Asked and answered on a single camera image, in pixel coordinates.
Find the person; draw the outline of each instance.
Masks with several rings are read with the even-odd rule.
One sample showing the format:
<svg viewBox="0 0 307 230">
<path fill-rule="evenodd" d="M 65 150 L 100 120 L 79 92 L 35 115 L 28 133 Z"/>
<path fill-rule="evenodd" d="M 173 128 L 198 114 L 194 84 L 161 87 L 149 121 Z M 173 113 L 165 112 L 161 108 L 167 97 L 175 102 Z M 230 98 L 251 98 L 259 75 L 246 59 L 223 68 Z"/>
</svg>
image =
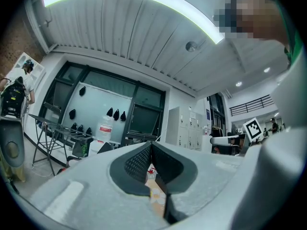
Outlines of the person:
<svg viewBox="0 0 307 230">
<path fill-rule="evenodd" d="M 23 84 L 26 89 L 26 96 L 28 97 L 30 95 L 29 105 L 35 103 L 35 96 L 34 96 L 34 81 L 30 75 L 31 71 L 33 71 L 33 62 L 32 60 L 27 60 L 22 68 L 14 68 L 12 69 L 6 77 L 1 80 L 0 82 L 0 92 L 3 92 L 8 86 L 14 83 L 14 81 L 22 77 L 23 78 Z"/>
<path fill-rule="evenodd" d="M 263 137 L 268 137 L 268 136 L 269 136 L 269 132 L 267 131 L 267 128 L 264 128 Z"/>
<path fill-rule="evenodd" d="M 292 20 L 277 0 L 230 0 L 225 12 L 213 20 L 221 32 L 247 33 L 249 38 L 276 40 L 284 45 L 288 67 L 295 61 L 303 42 Z"/>
<path fill-rule="evenodd" d="M 271 122 L 273 123 L 272 128 L 269 131 L 272 131 L 273 135 L 278 132 L 278 124 L 275 122 L 275 118 L 271 118 Z"/>
</svg>

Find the round ceiling fixture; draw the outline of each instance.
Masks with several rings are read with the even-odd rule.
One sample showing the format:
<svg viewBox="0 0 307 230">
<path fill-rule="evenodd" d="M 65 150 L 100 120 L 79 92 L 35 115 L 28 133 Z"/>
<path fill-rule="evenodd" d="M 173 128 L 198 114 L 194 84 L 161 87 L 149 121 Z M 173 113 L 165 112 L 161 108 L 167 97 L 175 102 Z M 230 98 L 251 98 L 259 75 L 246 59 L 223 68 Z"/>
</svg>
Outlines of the round ceiling fixture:
<svg viewBox="0 0 307 230">
<path fill-rule="evenodd" d="M 194 52 L 197 49 L 197 44 L 193 41 L 190 41 L 186 44 L 186 50 L 188 52 Z"/>
</svg>

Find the balcony railing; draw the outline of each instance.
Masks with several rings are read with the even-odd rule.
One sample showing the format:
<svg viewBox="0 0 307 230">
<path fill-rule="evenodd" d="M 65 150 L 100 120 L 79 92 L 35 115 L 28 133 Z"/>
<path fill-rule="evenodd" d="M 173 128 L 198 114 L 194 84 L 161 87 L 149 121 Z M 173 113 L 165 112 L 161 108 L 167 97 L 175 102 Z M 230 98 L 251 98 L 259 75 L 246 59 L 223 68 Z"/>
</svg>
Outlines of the balcony railing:
<svg viewBox="0 0 307 230">
<path fill-rule="evenodd" d="M 269 95 L 266 95 L 254 101 L 246 102 L 245 104 L 231 107 L 230 112 L 231 116 L 235 116 L 243 113 L 249 113 L 272 104 L 274 104 L 274 101 Z"/>
</svg>

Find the white shirt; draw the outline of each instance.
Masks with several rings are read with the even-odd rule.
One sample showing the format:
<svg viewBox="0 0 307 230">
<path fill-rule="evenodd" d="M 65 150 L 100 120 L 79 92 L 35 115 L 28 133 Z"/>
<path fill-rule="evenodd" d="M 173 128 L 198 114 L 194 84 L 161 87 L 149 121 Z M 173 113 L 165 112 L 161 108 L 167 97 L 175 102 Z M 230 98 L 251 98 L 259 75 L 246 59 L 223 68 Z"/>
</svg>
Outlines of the white shirt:
<svg viewBox="0 0 307 230">
<path fill-rule="evenodd" d="M 34 89 L 34 81 L 33 81 L 32 76 L 28 73 L 26 74 L 24 69 L 22 68 L 14 68 L 6 75 L 5 78 L 11 80 L 11 82 L 8 81 L 8 83 L 6 84 L 4 88 L 6 89 L 8 86 L 12 85 L 18 77 L 23 78 L 24 86 L 26 89 L 26 96 L 28 96 L 30 91 Z"/>
</svg>

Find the ceiling panel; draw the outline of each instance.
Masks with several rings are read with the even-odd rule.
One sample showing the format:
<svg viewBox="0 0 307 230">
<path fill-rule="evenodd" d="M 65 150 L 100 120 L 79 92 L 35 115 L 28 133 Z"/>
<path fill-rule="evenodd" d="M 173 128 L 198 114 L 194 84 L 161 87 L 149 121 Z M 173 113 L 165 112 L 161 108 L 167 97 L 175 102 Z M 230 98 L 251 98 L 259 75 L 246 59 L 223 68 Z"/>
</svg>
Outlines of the ceiling panel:
<svg viewBox="0 0 307 230">
<path fill-rule="evenodd" d="M 186 1 L 209 18 L 224 3 Z M 286 60 L 273 41 L 227 39 L 216 45 L 189 19 L 152 0 L 64 0 L 48 8 L 33 0 L 33 8 L 49 45 L 112 54 L 199 94 L 231 88 L 239 79 L 260 79 L 264 67 Z M 197 45 L 193 52 L 185 48 L 190 41 Z"/>
</svg>

